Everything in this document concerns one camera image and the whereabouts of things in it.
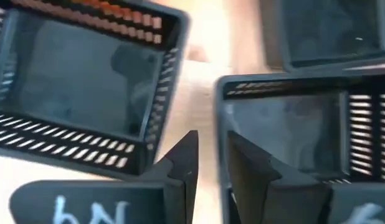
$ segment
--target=wooden surface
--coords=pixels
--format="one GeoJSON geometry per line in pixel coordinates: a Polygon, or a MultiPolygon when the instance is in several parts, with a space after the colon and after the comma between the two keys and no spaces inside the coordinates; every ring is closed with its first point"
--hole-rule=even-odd
{"type": "MultiPolygon", "coordinates": [[[[162,157],[189,130],[199,131],[199,180],[194,224],[220,224],[213,96],[223,75],[266,73],[257,0],[154,0],[190,14],[186,60],[163,136],[162,157]]],[[[0,157],[0,224],[13,223],[11,193],[44,179],[104,179],[90,174],[0,157]]]]}

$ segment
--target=black plastic basket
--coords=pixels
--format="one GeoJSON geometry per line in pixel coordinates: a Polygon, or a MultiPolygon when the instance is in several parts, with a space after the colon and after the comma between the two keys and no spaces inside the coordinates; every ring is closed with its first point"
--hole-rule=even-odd
{"type": "MultiPolygon", "coordinates": [[[[224,77],[217,84],[216,116],[225,223],[234,184],[246,185],[253,200],[259,189],[252,178],[269,172],[255,166],[265,167],[269,160],[260,153],[245,159],[231,155],[229,149],[237,143],[228,131],[252,142],[238,143],[239,149],[263,149],[291,172],[296,169],[318,183],[353,183],[356,189],[363,187],[358,182],[385,182],[385,69],[224,77]],[[243,168],[229,174],[231,165],[241,163],[250,166],[246,175],[243,168]]],[[[363,194],[374,190],[375,183],[366,185],[363,194]]]]}
{"type": "Polygon", "coordinates": [[[190,131],[139,177],[128,181],[32,182],[18,188],[9,204],[18,224],[191,224],[197,178],[198,133],[190,131]]]}
{"type": "Polygon", "coordinates": [[[260,0],[267,64],[287,71],[385,63],[385,0],[260,0]]]}
{"type": "Polygon", "coordinates": [[[188,19],[150,2],[0,1],[0,154],[112,177],[152,165],[188,19]]]}

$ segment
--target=plastic basket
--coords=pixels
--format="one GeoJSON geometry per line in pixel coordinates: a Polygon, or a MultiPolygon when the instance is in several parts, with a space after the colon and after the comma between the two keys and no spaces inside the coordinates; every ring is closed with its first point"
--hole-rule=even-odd
{"type": "MultiPolygon", "coordinates": [[[[237,183],[246,192],[235,194],[237,204],[239,197],[245,198],[244,202],[251,203],[245,208],[251,207],[259,215],[260,209],[253,206],[259,202],[251,202],[254,194],[260,194],[258,186],[252,186],[253,179],[270,168],[261,170],[256,163],[266,166],[270,157],[289,167],[284,170],[291,174],[269,166],[292,182],[292,170],[320,187],[345,182],[356,189],[358,182],[372,182],[363,189],[362,194],[368,193],[366,199],[378,186],[374,182],[385,182],[385,69],[224,77],[217,85],[216,116],[226,223],[232,203],[229,192],[237,183]],[[231,139],[228,131],[243,140],[231,139]],[[237,159],[237,152],[230,152],[236,142],[245,142],[238,143],[239,148],[234,146],[236,151],[249,148],[252,152],[237,159]],[[270,156],[255,155],[255,150],[270,156]]],[[[303,184],[294,184],[292,188],[304,192],[303,184]]],[[[241,219],[247,218],[241,214],[242,208],[238,206],[238,210],[241,219]]]]}
{"type": "Polygon", "coordinates": [[[135,179],[32,182],[11,195],[10,209],[15,223],[191,224],[197,178],[198,133],[191,131],[135,179]]]}
{"type": "Polygon", "coordinates": [[[385,1],[260,0],[267,64],[287,71],[385,63],[385,1]]]}
{"type": "Polygon", "coordinates": [[[187,22],[145,1],[0,1],[0,154],[142,173],[161,138],[187,22]]]}

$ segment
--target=wooden table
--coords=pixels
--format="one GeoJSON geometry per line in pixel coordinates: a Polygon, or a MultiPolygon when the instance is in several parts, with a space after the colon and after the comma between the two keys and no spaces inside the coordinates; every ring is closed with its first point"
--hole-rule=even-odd
{"type": "MultiPolygon", "coordinates": [[[[194,223],[220,224],[213,96],[223,75],[266,73],[257,0],[154,0],[187,11],[191,30],[181,77],[163,136],[162,157],[189,130],[199,131],[199,180],[194,223]]],[[[106,179],[0,157],[0,224],[14,223],[9,197],[21,185],[47,179],[106,179]]]]}

